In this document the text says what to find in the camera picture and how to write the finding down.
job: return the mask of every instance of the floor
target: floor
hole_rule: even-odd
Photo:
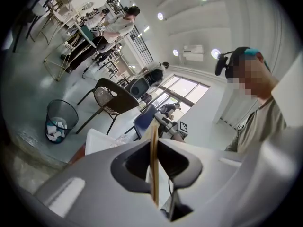
[[[91,90],[96,81],[82,78],[82,73],[91,59],[84,61],[72,74],[64,73],[59,82],[55,81],[44,66],[44,58],[54,50],[67,37],[62,29],[47,45],[45,38],[37,31],[43,24],[35,26],[32,36],[25,40],[21,35],[16,53],[12,48],[7,51],[5,68],[2,74],[1,103],[4,119],[11,138],[15,144],[25,144],[34,147],[38,152],[49,159],[67,163],[86,141],[86,135],[90,128],[106,133],[112,120],[109,115],[102,112],[97,115],[78,135],[77,129],[99,109],[93,95],[89,95],[79,106],[77,102]],[[46,36],[51,37],[54,26],[51,24],[46,28]],[[55,49],[51,59],[60,63],[59,56],[64,53],[64,45]],[[108,78],[107,72],[100,71],[95,74],[96,78]],[[79,122],[70,132],[66,139],[60,144],[51,143],[44,134],[46,108],[54,99],[62,99],[75,107],[79,115]],[[139,115],[137,108],[130,110],[117,117],[109,136],[118,138],[133,125],[134,118]]]

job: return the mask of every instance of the mesh trash can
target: mesh trash can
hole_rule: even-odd
[[[78,123],[78,114],[72,105],[63,100],[53,100],[47,106],[45,135],[55,144],[64,141]]]

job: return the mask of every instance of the window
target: window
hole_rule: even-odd
[[[169,88],[172,84],[174,84],[179,79],[180,79],[179,77],[173,76],[170,80],[168,80],[168,82],[163,84],[163,86]]]
[[[178,93],[181,96],[186,96],[194,87],[197,86],[197,83],[181,79],[176,84],[174,84],[170,90]]]
[[[185,98],[193,103],[196,103],[207,91],[208,91],[208,87],[203,85],[198,85]]]
[[[174,75],[169,80],[162,83],[160,88],[156,88],[150,92],[153,97],[151,103],[157,109],[160,109],[165,104],[179,102],[181,109],[175,110],[172,114],[174,116],[174,121],[178,121],[196,102],[198,102],[208,89],[208,86]]]

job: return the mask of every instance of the white shirt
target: white shirt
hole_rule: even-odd
[[[165,67],[160,63],[160,62],[152,62],[149,63],[148,65],[145,66],[147,68],[147,70],[155,70],[155,69],[160,69],[163,72],[163,76],[166,72]]]
[[[96,27],[98,24],[102,24],[105,21],[105,18],[101,17],[101,13],[97,13],[93,18],[84,22],[84,25],[91,30]]]
[[[123,14],[118,14],[112,19],[108,20],[109,25],[105,27],[106,32],[112,32],[112,33],[119,33],[121,37],[126,35],[128,32],[132,31],[134,28],[134,22],[131,20],[125,20],[123,19]],[[107,36],[103,35],[104,38],[107,40],[107,42],[112,43],[114,42],[118,36]]]

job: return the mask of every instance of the black railing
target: black railing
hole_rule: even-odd
[[[118,0],[107,0],[107,4],[110,6],[110,8],[114,11],[114,13],[117,15],[118,13],[124,13],[124,7],[121,5],[121,3]],[[132,41],[134,42],[137,50],[139,51],[140,55],[142,56],[145,64],[149,64],[153,62],[152,55],[150,51],[148,50],[142,36],[140,35],[139,30],[137,29],[136,25],[134,26],[134,29],[129,32],[129,36],[131,37]]]

